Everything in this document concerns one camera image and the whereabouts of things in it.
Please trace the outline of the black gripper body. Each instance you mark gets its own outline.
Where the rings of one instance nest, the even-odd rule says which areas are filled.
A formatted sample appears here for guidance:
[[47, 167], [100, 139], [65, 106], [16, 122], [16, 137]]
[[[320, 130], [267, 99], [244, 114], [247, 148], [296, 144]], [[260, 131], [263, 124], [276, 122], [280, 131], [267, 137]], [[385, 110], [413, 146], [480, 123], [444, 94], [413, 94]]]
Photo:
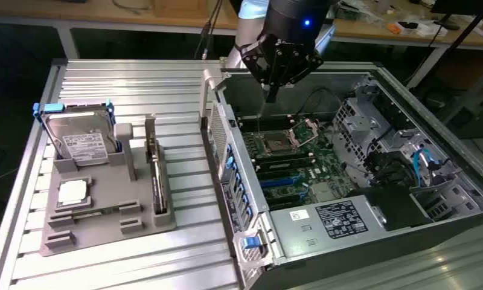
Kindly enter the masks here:
[[300, 50], [304, 53], [317, 50], [316, 39], [325, 24], [329, 10], [336, 4], [337, 1], [269, 2], [259, 43], [270, 69], [278, 50]]

